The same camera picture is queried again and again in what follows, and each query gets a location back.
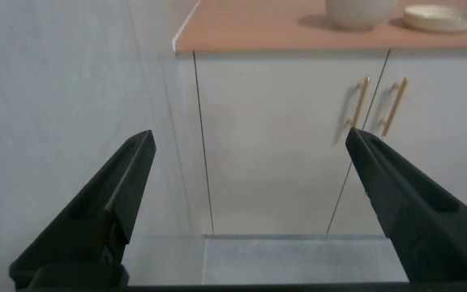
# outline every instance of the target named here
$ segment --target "gray floor tile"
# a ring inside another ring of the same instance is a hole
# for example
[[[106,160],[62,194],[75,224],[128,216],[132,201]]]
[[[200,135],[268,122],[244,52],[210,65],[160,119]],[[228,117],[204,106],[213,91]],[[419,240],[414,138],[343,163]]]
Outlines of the gray floor tile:
[[[205,285],[408,281],[385,238],[208,238]]]

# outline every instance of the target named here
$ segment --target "gold handle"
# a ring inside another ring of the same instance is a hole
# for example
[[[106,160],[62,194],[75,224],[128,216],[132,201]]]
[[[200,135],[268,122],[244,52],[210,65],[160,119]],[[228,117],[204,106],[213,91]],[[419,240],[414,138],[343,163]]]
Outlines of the gold handle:
[[[349,119],[347,122],[350,123],[351,127],[355,127],[358,124],[360,119],[360,113],[362,112],[363,102],[365,101],[366,91],[369,89],[369,84],[371,83],[371,78],[366,77],[362,82],[358,83],[358,87],[362,89],[360,93],[360,98],[358,99],[358,104],[356,105],[356,111],[354,112],[353,119]]]
[[[394,84],[394,88],[397,88],[397,96],[396,100],[394,100],[394,104],[392,105],[392,109],[390,110],[390,114],[388,115],[387,120],[381,120],[381,122],[384,122],[385,124],[385,127],[383,128],[383,134],[381,134],[382,137],[386,136],[388,134],[388,130],[390,130],[390,126],[394,121],[394,117],[396,117],[397,108],[401,103],[401,99],[403,99],[403,96],[405,95],[406,87],[409,85],[409,81],[410,79],[405,77],[401,83],[397,82]]]

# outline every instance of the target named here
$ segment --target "wooden countertop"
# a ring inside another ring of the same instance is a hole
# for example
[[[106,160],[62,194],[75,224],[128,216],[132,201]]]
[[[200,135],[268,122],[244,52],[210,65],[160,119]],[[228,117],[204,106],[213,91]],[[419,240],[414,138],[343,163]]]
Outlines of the wooden countertop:
[[[403,10],[415,4],[467,8],[467,0],[400,0],[389,21],[369,32],[346,32],[331,24],[324,0],[201,0],[176,51],[467,48],[467,33],[404,28]]]

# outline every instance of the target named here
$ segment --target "white bowl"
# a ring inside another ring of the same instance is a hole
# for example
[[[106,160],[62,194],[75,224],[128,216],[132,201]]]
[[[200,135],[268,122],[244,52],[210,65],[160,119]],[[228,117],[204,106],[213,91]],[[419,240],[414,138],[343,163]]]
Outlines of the white bowl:
[[[399,0],[325,0],[328,17],[340,28],[366,31],[386,20]]]
[[[466,32],[467,11],[439,6],[415,5],[405,9],[405,24],[428,32]]]

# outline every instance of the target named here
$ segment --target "white cabinet door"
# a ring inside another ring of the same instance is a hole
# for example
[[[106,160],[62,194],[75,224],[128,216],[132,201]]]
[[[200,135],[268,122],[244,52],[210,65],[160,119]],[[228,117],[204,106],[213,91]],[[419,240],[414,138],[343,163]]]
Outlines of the white cabinet door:
[[[214,233],[326,233],[386,55],[196,54]]]
[[[409,85],[383,140],[466,203],[467,50],[392,50],[365,131],[382,135],[380,121],[391,113],[397,96],[393,84],[405,77]],[[361,228],[362,221],[374,223]],[[352,166],[329,233],[381,233]]]

